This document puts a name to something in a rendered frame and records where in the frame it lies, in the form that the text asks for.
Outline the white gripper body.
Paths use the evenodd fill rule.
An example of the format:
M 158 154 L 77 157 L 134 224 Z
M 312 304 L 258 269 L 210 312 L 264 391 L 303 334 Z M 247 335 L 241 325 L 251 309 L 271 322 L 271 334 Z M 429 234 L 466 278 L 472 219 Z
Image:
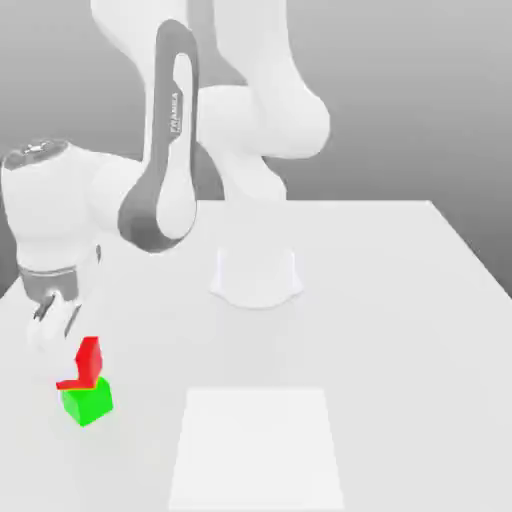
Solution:
M 55 383 L 77 376 L 75 356 L 77 344 L 72 336 L 64 336 L 64 328 L 50 331 L 47 320 L 30 319 L 27 328 L 27 359 L 35 381 Z

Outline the small red cube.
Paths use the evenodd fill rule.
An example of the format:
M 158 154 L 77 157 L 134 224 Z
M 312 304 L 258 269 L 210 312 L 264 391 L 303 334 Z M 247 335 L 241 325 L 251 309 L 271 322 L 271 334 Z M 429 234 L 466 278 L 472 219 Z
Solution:
M 93 389 L 100 377 L 103 359 L 98 336 L 87 336 L 81 341 L 75 356 L 77 376 L 56 383 L 59 391 Z

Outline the small green cube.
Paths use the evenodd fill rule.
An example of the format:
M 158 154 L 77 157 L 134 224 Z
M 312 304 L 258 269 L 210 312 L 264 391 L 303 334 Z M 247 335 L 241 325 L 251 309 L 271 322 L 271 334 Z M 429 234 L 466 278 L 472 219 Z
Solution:
M 85 427 L 113 410 L 109 382 L 100 377 L 94 388 L 60 392 L 64 410 L 81 427 Z

